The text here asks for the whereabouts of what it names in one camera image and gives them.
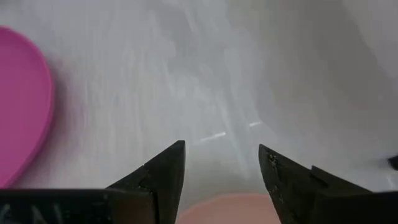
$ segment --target pink object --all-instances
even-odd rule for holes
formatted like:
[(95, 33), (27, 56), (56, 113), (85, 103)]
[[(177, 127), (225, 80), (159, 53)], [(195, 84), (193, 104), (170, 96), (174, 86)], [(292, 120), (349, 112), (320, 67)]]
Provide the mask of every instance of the pink object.
[(268, 195), (232, 194), (183, 212), (177, 224), (280, 224)]
[(0, 27), (0, 187), (9, 186), (40, 149), (53, 111), (53, 83), (40, 50)]

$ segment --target black object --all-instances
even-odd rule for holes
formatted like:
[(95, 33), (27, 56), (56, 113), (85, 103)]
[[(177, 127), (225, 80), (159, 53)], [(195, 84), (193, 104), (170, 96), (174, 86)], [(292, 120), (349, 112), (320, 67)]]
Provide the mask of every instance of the black object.
[(263, 145), (259, 161), (282, 224), (398, 223), (398, 192), (372, 193)]
[(0, 190), (0, 224), (174, 224), (184, 170), (177, 141), (104, 190)]
[(389, 158), (388, 163), (390, 163), (390, 166), (394, 168), (394, 170), (398, 170), (398, 156)]

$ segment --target white cloth background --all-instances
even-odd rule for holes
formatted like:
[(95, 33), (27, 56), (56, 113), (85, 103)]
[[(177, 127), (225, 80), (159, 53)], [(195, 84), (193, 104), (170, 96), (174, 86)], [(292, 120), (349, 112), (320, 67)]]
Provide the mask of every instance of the white cloth background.
[(397, 18), (394, 0), (0, 0), (57, 86), (16, 187), (105, 187), (184, 139), (181, 209), (265, 192), (260, 143), (396, 189)]

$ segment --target white surface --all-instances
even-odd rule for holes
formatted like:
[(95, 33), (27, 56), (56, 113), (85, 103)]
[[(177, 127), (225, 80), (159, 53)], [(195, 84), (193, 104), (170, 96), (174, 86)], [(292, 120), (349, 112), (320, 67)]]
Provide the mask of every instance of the white surface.
[(259, 143), (396, 189), (398, 4), (377, 2), (0, 0), (57, 84), (52, 134), (16, 186), (105, 187), (184, 139), (182, 209), (265, 192)]

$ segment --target peach object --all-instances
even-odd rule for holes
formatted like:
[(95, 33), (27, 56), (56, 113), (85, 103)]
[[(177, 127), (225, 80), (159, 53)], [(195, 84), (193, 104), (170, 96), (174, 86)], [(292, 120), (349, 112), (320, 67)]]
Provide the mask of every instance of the peach object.
[(231, 194), (184, 211), (177, 224), (280, 224), (268, 195)]

